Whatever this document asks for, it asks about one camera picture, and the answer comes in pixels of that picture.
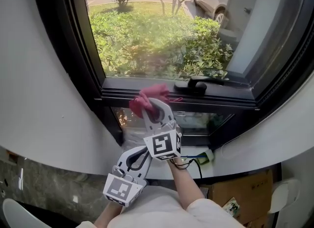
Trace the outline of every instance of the window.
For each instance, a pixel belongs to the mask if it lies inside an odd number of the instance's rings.
[[[313,71],[313,0],[36,0],[74,85],[121,145],[128,109],[166,83],[183,145],[216,149]]]

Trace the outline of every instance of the black cable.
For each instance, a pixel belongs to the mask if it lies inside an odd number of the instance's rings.
[[[184,164],[176,164],[173,159],[170,159],[170,162],[171,162],[174,166],[176,166],[176,168],[177,168],[178,170],[186,170],[186,169],[190,166],[190,164],[191,164],[193,161],[197,164],[198,170],[199,170],[199,172],[200,172],[200,177],[203,178],[203,176],[202,176],[202,171],[201,171],[201,166],[198,164],[198,162],[196,161],[196,159],[193,158],[193,159],[191,159],[188,163],[184,163]]]

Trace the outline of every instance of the white sleeve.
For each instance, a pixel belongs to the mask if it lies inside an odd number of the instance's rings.
[[[82,222],[77,228],[97,228],[89,221]]]
[[[204,227],[211,228],[243,228],[223,208],[209,199],[198,199],[191,203],[186,211],[193,215]]]

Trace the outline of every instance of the window glass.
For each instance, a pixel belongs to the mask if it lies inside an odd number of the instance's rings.
[[[144,120],[137,117],[129,108],[112,108],[123,129],[146,131]],[[230,115],[199,112],[174,111],[177,124],[184,135],[209,135],[220,127]]]
[[[86,0],[86,5],[107,77],[244,77],[253,86],[280,59],[302,0]]]

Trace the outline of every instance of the black window frame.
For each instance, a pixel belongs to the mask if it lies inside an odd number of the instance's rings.
[[[101,66],[85,0],[36,0],[50,41],[73,84],[109,130],[119,145],[123,131],[111,107],[129,107],[143,87],[159,80],[107,78]],[[175,81],[163,80],[170,89],[174,111],[232,114],[211,135],[183,136],[183,145],[208,145],[216,149],[246,132],[278,109],[306,81],[314,70],[314,13],[297,48],[280,72],[258,94],[238,82],[207,84],[204,96],[186,95],[174,90]]]

